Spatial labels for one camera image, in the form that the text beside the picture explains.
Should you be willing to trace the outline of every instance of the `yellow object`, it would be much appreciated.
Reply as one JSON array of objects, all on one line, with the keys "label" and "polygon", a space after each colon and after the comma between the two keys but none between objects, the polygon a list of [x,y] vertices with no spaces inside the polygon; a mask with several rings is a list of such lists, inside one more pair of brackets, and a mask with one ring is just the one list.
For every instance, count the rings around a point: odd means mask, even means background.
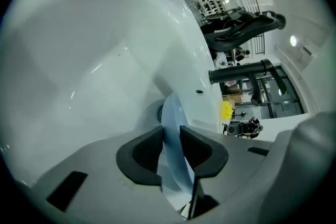
[{"label": "yellow object", "polygon": [[230,105],[230,102],[228,101],[223,101],[221,104],[220,104],[220,107],[221,107],[221,119],[224,119],[224,120],[230,120],[231,117],[232,117],[232,113],[233,113],[233,110],[232,110],[232,107]]}]

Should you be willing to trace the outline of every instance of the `window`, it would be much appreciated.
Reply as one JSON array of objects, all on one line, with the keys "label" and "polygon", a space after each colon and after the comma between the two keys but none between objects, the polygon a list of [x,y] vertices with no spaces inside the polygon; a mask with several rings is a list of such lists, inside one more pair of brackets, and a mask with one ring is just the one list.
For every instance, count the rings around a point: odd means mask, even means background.
[{"label": "window", "polygon": [[286,85],[287,92],[280,94],[279,87],[274,78],[267,74],[265,77],[258,78],[261,89],[262,105],[254,106],[250,100],[253,94],[252,85],[249,80],[243,81],[243,88],[237,85],[225,87],[223,95],[230,95],[235,100],[235,105],[246,105],[253,110],[253,115],[259,119],[273,119],[303,114],[300,99],[290,82],[288,76],[281,67],[276,67],[278,74]]}]

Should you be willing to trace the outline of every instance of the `sink basin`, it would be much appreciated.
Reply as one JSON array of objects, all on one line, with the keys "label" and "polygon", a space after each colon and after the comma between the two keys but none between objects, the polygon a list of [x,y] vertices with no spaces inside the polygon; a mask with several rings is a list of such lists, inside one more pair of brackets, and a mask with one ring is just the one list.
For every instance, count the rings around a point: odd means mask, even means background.
[{"label": "sink basin", "polygon": [[221,130],[214,66],[184,0],[13,0],[0,44],[0,146],[27,186],[89,143],[159,125],[173,91],[189,125]]}]

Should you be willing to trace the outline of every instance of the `fan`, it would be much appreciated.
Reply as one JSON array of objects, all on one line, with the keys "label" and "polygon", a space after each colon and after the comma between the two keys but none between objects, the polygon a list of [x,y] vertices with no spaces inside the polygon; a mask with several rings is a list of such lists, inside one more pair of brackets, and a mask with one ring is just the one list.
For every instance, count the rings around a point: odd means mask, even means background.
[{"label": "fan", "polygon": [[253,111],[248,106],[242,105],[236,108],[233,116],[235,116],[238,121],[249,121],[253,117]]}]

